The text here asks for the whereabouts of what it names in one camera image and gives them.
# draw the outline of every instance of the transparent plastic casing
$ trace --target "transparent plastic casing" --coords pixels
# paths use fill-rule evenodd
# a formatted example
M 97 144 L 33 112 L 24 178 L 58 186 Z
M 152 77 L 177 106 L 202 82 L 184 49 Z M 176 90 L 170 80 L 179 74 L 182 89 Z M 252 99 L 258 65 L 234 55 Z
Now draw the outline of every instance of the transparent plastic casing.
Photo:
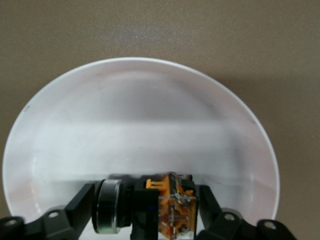
M 197 224 L 197 198 L 179 193 L 159 196 L 159 240 L 193 240 Z

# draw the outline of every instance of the screw hole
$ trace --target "screw hole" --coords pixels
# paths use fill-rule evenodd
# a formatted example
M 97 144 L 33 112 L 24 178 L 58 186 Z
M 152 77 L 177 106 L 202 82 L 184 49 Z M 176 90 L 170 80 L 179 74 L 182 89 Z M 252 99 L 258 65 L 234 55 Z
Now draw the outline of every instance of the screw hole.
M 56 216 L 58 216 L 59 215 L 59 212 L 58 211 L 53 211 L 53 212 L 51 212 L 49 215 L 48 215 L 48 217 L 49 218 L 55 218 Z

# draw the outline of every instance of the bolt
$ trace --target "bolt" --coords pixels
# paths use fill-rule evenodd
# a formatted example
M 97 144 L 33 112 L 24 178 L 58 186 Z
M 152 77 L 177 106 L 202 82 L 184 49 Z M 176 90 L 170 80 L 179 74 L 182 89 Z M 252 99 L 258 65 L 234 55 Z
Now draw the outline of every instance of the bolt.
M 48 215 L 48 217 L 49 218 L 55 218 L 56 216 L 58 216 L 59 215 L 59 212 L 58 211 L 53 211 L 53 212 L 51 212 L 49 215 Z
M 265 221 L 265 222 L 264 222 L 264 226 L 265 226 L 266 228 L 272 229 L 272 230 L 276 230 L 276 229 L 277 229 L 276 225 L 275 225 L 273 222 L 271 222 L 271 221 Z
M 15 225 L 17 223 L 17 220 L 15 220 L 15 219 L 11 219 L 11 220 L 9 220 L 9 221 L 7 221 L 7 222 L 5 222 L 5 226 L 6 227 L 8 227 L 8 226 L 12 226 L 12 225 Z
M 226 215 L 224 215 L 224 218 L 227 219 L 228 221 L 234 221 L 235 220 L 235 217 L 230 213 L 227 213 Z

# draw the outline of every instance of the orange electronic component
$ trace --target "orange electronic component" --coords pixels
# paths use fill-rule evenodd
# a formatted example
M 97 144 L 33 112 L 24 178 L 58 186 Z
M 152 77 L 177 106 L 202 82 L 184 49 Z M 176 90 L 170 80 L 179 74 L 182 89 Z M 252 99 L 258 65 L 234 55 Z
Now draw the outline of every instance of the orange electronic component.
M 145 188 L 160 192 L 158 231 L 170 240 L 194 239 L 198 205 L 194 182 L 170 173 L 162 181 L 148 179 Z

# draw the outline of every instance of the white bowl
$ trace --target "white bowl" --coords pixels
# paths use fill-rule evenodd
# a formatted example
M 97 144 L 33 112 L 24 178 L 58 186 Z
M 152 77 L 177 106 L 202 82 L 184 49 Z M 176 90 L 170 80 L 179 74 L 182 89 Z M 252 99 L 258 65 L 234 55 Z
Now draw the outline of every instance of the white bowl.
M 3 187 L 11 214 L 31 222 L 87 181 L 165 172 L 192 174 L 251 224 L 276 216 L 277 160 L 255 115 L 211 77 L 152 58 L 89 63 L 40 90 L 8 137 Z M 81 239 L 108 238 L 89 223 Z

